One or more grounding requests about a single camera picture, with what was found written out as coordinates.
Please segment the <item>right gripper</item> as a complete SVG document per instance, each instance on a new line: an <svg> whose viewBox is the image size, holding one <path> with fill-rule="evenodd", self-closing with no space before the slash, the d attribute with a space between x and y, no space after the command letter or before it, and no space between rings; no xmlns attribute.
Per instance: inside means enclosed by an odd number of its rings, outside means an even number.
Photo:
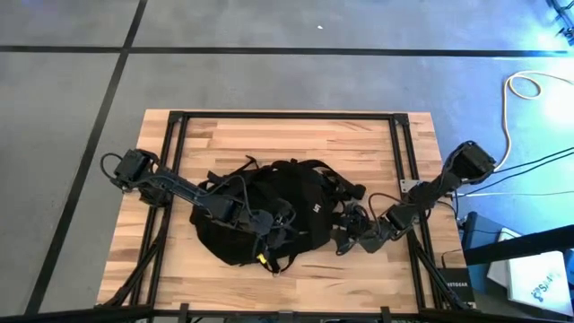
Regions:
<svg viewBox="0 0 574 323"><path fill-rule="evenodd" d="M343 256L357 243L370 254L377 252L391 236L390 222L382 216L369 214L367 209L358 204L345 207L345 230L334 229L335 254Z"/></svg>

